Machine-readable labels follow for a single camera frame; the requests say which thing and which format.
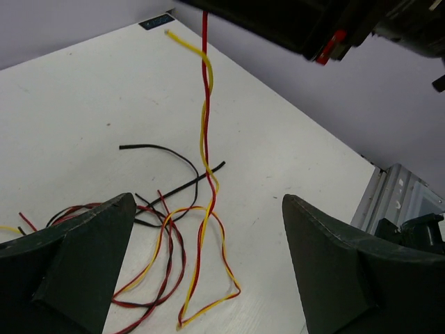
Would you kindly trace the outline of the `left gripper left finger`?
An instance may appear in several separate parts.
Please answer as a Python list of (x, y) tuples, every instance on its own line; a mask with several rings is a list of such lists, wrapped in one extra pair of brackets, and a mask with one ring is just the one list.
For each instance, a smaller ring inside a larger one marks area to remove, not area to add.
[(122, 193), (1, 244), (2, 333), (101, 333), (134, 225)]

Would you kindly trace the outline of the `right blue label sticker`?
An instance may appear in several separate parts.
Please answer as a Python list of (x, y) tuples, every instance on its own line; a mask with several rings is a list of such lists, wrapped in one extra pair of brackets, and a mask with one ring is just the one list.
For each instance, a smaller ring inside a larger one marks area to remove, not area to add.
[(140, 22), (139, 25), (146, 31), (149, 31), (151, 29), (155, 29), (159, 26), (163, 26), (164, 24), (167, 24), (167, 23), (170, 23), (173, 21), (175, 21), (175, 18), (172, 17), (170, 14), (165, 13), (165, 14), (159, 15), (157, 17), (153, 17), (151, 19), (145, 20), (144, 22)]

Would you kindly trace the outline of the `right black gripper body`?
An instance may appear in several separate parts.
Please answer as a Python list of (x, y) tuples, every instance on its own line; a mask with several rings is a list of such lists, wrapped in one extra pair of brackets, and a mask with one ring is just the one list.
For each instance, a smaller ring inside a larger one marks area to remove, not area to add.
[[(347, 36), (331, 59), (340, 61), (368, 35), (382, 37), (426, 58), (444, 58), (443, 1), (331, 1), (334, 33)], [(323, 49), (314, 56), (315, 61)]]

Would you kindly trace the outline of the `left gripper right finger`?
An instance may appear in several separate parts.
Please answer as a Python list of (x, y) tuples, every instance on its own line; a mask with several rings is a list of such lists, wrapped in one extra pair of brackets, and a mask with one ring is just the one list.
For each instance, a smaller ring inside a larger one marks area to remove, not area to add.
[(444, 256), (395, 244), (295, 195), (282, 214), (309, 333), (443, 333)]

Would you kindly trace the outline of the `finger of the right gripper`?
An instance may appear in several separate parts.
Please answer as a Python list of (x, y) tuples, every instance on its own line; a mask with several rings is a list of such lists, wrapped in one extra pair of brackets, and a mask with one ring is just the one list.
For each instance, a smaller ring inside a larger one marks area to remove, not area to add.
[(334, 34), (331, 1), (197, 0), (182, 3), (303, 56), (316, 55)]

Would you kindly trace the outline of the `aluminium rail frame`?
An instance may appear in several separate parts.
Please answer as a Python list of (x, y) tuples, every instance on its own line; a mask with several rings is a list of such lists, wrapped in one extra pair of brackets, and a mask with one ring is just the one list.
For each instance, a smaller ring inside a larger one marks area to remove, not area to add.
[(400, 164), (376, 168), (360, 200), (351, 225), (375, 234), (385, 218), (396, 226), (426, 214), (444, 214), (444, 197)]

